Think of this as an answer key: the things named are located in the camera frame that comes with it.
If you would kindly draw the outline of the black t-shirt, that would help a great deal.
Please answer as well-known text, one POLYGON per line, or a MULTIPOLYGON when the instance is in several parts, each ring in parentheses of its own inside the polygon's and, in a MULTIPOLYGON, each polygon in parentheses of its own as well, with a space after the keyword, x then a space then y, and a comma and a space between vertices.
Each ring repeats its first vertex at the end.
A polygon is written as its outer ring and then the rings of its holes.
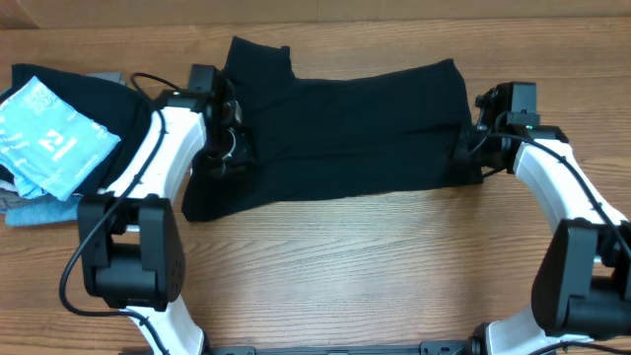
POLYGON ((253 161, 219 174, 196 161, 182 212, 207 222, 264 204, 479 184, 459 159, 471 127, 464 80, 450 59, 354 80, 300 79, 288 47, 235 38, 234 84, 253 161))

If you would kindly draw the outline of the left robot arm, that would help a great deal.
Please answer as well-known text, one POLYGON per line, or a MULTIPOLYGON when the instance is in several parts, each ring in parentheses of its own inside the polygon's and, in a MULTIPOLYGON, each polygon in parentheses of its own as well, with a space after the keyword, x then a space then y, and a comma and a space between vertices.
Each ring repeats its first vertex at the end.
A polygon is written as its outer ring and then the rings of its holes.
POLYGON ((128 167, 131 180, 80 202, 80 244, 59 299, 78 316, 131 319, 152 354, 208 354, 208 336, 181 296, 185 256, 173 203, 188 168, 212 179, 245 171, 251 139, 234 84, 213 65, 192 65, 187 88, 169 84, 146 102, 153 126, 128 167))

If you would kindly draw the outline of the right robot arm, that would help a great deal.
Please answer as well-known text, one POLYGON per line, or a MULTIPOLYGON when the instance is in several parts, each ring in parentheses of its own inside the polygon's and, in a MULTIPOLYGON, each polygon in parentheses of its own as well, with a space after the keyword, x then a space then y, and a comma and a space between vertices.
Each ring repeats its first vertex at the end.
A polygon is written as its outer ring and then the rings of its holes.
POLYGON ((569 138, 544 125, 536 86, 499 84, 475 100, 480 110, 463 157, 515 176, 538 202, 553 234, 533 280, 529 305, 479 325, 445 354, 557 354, 571 348, 614 354, 608 340, 630 333, 630 221, 582 171, 569 138))

